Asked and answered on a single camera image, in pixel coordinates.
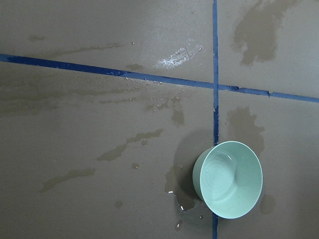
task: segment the horizontal blue tape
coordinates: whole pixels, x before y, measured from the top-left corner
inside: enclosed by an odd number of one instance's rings
[[[192,80],[185,80],[185,79],[165,77],[165,76],[156,76],[156,75],[143,74],[143,73],[137,73],[137,72],[122,71],[122,70],[116,70],[116,69],[87,66],[87,65],[80,65],[80,64],[66,63],[66,62],[59,62],[59,61],[51,61],[51,60],[44,60],[44,59],[31,58],[31,57],[0,54],[0,61],[214,89],[214,84],[209,82],[192,81]],[[227,86],[227,85],[219,84],[218,89],[222,91],[233,91],[233,92],[259,95],[259,96],[268,96],[268,97],[276,97],[276,98],[283,98],[283,99],[290,99],[290,100],[319,103],[319,98],[298,96],[298,95],[285,94],[285,93],[279,93],[279,92],[270,93],[269,91],[256,90],[256,89],[250,89],[250,88],[239,88],[238,86]]]

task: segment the mint green bowl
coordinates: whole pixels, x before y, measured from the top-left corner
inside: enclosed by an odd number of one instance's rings
[[[248,146],[228,141],[199,156],[193,183],[212,212],[233,219],[245,215],[257,203],[263,173],[258,157]]]

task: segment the vertical blue tape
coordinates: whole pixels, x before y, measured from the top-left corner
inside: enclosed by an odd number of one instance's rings
[[[214,146],[219,140],[219,113],[218,113],[218,30],[217,30],[217,0],[213,2],[213,64],[214,64]],[[213,217],[213,239],[217,239],[218,216],[212,213]]]

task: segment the blue line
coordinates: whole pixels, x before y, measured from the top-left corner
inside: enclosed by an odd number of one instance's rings
[[[208,88],[208,89],[214,88],[214,85],[209,82],[192,81],[192,80],[185,80],[185,79],[165,77],[165,76],[156,76],[156,75],[143,74],[143,73],[137,73],[137,72],[131,72],[131,71],[122,71],[122,70],[116,70],[116,69],[109,69],[109,68],[96,67],[96,66],[86,66],[86,65],[79,65],[79,64],[59,62],[59,61],[50,61],[50,60],[37,59],[37,58],[31,58],[31,57],[0,54],[0,61],[32,65],[32,66],[43,66],[43,67],[50,67],[50,68],[57,68],[57,69],[64,69],[64,70],[71,70],[71,71],[81,71],[81,72],[88,72],[88,73],[95,73],[95,74],[102,74],[102,75],[109,75],[109,76],[128,77],[128,78],[134,78],[134,79],[140,79],[140,80],[157,81],[157,82],[164,82],[164,83],[184,85],[184,86],[194,86],[194,87],[201,87],[201,88]]]
[[[214,64],[214,146],[219,141],[219,109],[218,109],[218,28],[217,28],[217,0],[213,2],[213,64]],[[212,239],[217,239],[218,216],[212,213]]]
[[[137,73],[137,72],[131,72],[131,71],[122,71],[117,69],[79,65],[79,64],[59,62],[59,61],[50,61],[50,60],[37,59],[37,58],[31,58],[31,57],[0,54],[0,62],[1,61],[24,64],[24,65],[32,65],[32,66],[51,67],[51,68],[58,68],[58,69],[71,70],[71,71],[88,72],[88,73],[102,74],[102,75],[109,75],[109,76],[128,77],[133,79],[157,81],[157,82],[164,82],[169,84],[193,86],[193,87],[200,87],[200,88],[207,88],[207,89],[214,89],[214,90],[216,88],[215,83],[192,81],[192,80],[185,80],[185,79],[165,77],[165,76],[156,76],[156,75],[143,74],[143,73]],[[259,95],[259,96],[268,96],[268,97],[275,97],[275,98],[319,103],[319,98],[315,98],[315,97],[298,96],[298,95],[285,94],[285,93],[279,93],[279,92],[270,93],[269,91],[256,90],[256,89],[250,89],[250,88],[239,88],[238,86],[227,86],[227,85],[219,84],[218,89],[222,91],[233,91],[233,92]]]

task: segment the floor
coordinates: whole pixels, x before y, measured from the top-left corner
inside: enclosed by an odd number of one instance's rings
[[[218,238],[319,234],[318,0],[0,10],[0,238],[216,238],[191,173],[228,140],[264,185]]]

